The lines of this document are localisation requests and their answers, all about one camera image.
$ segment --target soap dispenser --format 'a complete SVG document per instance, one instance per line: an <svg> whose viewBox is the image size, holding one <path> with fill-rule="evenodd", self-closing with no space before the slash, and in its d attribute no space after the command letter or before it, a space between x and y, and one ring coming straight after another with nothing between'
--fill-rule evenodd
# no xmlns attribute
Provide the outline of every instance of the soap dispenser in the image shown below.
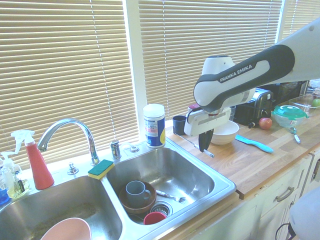
<svg viewBox="0 0 320 240"><path fill-rule="evenodd" d="M7 194L11 199L18 199L29 191L29 182L27 179L21 179L21 167L8 158L8 155L15 154L13 151L5 151L0 154L4 157L1 172L6 184Z"/></svg>
<svg viewBox="0 0 320 240"><path fill-rule="evenodd" d="M35 131L31 130L18 130L11 133L11 136L15 138L16 148L15 152L18 153L22 142L26 148L26 153L29 158L34 185L38 190L47 189L54 184L54 179L49 172L44 157L39 151L33 135Z"/></svg>
<svg viewBox="0 0 320 240"><path fill-rule="evenodd" d="M2 174L3 165L0 165L0 206L9 201L10 197L7 194L7 185L4 175Z"/></svg>

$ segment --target pink bowl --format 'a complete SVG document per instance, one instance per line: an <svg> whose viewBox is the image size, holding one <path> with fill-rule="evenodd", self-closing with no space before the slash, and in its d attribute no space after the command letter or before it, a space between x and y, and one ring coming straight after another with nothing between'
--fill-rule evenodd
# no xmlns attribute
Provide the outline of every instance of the pink bowl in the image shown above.
<svg viewBox="0 0 320 240"><path fill-rule="evenodd" d="M144 225L156 224L165 218L166 218L166 215L164 215L162 212L153 211L144 217L143 224Z"/></svg>
<svg viewBox="0 0 320 240"><path fill-rule="evenodd" d="M41 240L91 240L91 230L85 220L72 217L51 227Z"/></svg>

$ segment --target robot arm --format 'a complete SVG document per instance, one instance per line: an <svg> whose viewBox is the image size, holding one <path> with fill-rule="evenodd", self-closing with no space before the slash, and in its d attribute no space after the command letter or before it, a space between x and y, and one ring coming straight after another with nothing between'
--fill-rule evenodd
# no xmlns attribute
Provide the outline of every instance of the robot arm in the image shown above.
<svg viewBox="0 0 320 240"><path fill-rule="evenodd" d="M228 56L209 57L193 90L200 108L189 112L184 132L199 135L203 152L213 129L229 120L228 107L250 101L256 87L318 78L320 18L237 65Z"/></svg>
<svg viewBox="0 0 320 240"><path fill-rule="evenodd" d="M229 98L262 85L319 78L319 66L320 18L237 65L216 74L202 72L194 87L194 98L202 109L214 112L232 106Z"/></svg>

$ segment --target wooden countertop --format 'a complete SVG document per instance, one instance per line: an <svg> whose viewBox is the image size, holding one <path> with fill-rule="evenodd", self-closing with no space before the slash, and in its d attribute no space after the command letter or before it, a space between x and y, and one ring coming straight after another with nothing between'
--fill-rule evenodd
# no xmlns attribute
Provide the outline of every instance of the wooden countertop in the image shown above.
<svg viewBox="0 0 320 240"><path fill-rule="evenodd" d="M211 143L208 148L208 151L214 154L214 158L211 158L191 143L174 135L172 128L166 129L166 136L233 181L240 198L245 199L320 146L320 115L306 118L301 125L296 126L301 144L297 144L294 135L279 126L274 118L272 121L273 124L269 130L240 125L238 134L268 145L274 150L273 153L266 153L255 146L233 140L226 145ZM198 136L184 135L184 137L198 144Z"/></svg>

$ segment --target knife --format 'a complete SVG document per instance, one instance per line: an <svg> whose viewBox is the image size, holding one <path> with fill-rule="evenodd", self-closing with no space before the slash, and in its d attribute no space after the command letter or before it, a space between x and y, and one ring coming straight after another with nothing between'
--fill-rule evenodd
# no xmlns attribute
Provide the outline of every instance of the knife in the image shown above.
<svg viewBox="0 0 320 240"><path fill-rule="evenodd" d="M240 136L240 135L236 135L235 139L240 142L243 142L245 144L254 145L267 153L271 154L274 152L274 150L271 147L268 147L267 145L264 145L261 142L253 141L253 140L247 139L247 138Z"/></svg>
<svg viewBox="0 0 320 240"><path fill-rule="evenodd" d="M188 142L191 143L196 149L200 150L200 147L199 147L198 144L193 143L192 141L190 141L189 139L187 139L187 138L185 138L185 137L183 137L183 136L181 136L181 135L178 135L178 134L175 134L175 135L177 135L177 136L179 136L180 138L188 141ZM209 151L206 150L206 149L204 149L203 152L204 152L205 154L207 154L207 155L208 155L209 157L211 157L211 158L214 158L214 157L215 157L215 155L214 155L213 153L209 152Z"/></svg>

